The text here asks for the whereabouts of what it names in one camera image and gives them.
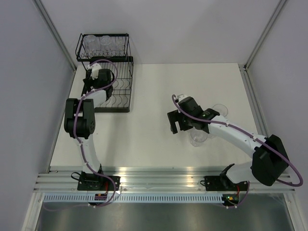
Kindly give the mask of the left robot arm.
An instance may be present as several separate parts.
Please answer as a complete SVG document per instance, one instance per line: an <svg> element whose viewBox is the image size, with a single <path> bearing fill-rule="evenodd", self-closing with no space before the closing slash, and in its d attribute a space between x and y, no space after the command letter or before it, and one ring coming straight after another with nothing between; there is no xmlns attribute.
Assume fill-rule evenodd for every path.
<svg viewBox="0 0 308 231"><path fill-rule="evenodd" d="M93 174L88 185L96 191L105 185L101 163L96 155L93 134L96 127L95 108L108 101L113 93L115 75L110 69L87 70L80 98L68 98L65 104L64 130L80 148L82 174Z"/></svg>

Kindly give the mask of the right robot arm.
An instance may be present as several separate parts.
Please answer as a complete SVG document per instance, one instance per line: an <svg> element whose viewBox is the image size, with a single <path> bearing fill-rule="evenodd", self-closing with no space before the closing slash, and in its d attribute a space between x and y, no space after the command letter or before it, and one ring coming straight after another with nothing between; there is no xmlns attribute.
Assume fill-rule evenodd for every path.
<svg viewBox="0 0 308 231"><path fill-rule="evenodd" d="M220 173L219 183L223 189L231 190L237 184L251 180L272 186L288 168L288 156L279 137L249 133L231 124L218 111L212 108L203 110L193 97L172 95L171 99L177 108L167 114L172 133L193 129L216 136L251 158L244 164L231 163Z"/></svg>

